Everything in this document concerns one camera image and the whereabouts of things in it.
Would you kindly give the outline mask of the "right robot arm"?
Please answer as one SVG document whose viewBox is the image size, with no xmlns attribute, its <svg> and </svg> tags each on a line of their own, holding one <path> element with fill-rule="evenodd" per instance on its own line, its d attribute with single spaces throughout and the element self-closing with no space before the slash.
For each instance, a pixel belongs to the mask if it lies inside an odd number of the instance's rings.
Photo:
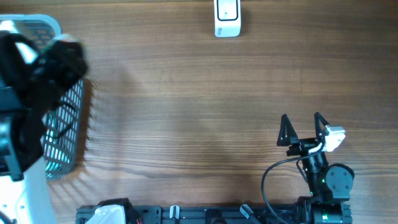
<svg viewBox="0 0 398 224">
<path fill-rule="evenodd" d="M 314 114 L 315 137 L 300 139 L 284 114 L 281 117 L 278 146 L 287 146 L 288 156 L 298 156 L 301 174 L 310 190 L 309 197 L 299 197 L 292 213 L 283 212 L 289 223 L 352 223 L 347 201 L 353 188 L 354 171 L 350 167 L 329 164 L 326 153 L 333 152 L 346 137 L 342 126 L 332 126 L 320 114 Z"/>
</svg>

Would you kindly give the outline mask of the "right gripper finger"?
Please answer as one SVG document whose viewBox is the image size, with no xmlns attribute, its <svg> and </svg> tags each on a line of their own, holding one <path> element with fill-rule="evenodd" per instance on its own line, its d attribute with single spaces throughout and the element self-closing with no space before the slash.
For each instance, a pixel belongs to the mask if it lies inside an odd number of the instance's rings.
<svg viewBox="0 0 398 224">
<path fill-rule="evenodd" d="M 315 120 L 315 133 L 316 133 L 316 138 L 318 140 L 322 140 L 322 127 L 321 125 L 323 125 L 324 127 L 326 127 L 327 125 L 329 125 L 329 122 L 319 113 L 316 112 L 314 114 L 314 120 Z"/>
<path fill-rule="evenodd" d="M 283 114 L 280 121 L 280 131 L 277 138 L 277 146 L 291 146 L 298 144 L 299 142 L 299 138 L 292 126 L 292 123 L 290 122 L 289 117 L 287 114 Z"/>
</svg>

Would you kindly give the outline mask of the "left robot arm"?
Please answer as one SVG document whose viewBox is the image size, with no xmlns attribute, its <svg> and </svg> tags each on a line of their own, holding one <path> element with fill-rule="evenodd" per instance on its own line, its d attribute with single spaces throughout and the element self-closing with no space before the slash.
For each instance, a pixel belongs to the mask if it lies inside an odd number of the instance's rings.
<svg viewBox="0 0 398 224">
<path fill-rule="evenodd" d="M 45 176 L 45 114 L 88 70 L 83 47 L 62 34 L 45 50 L 1 31 L 1 223 L 56 223 Z"/>
</svg>

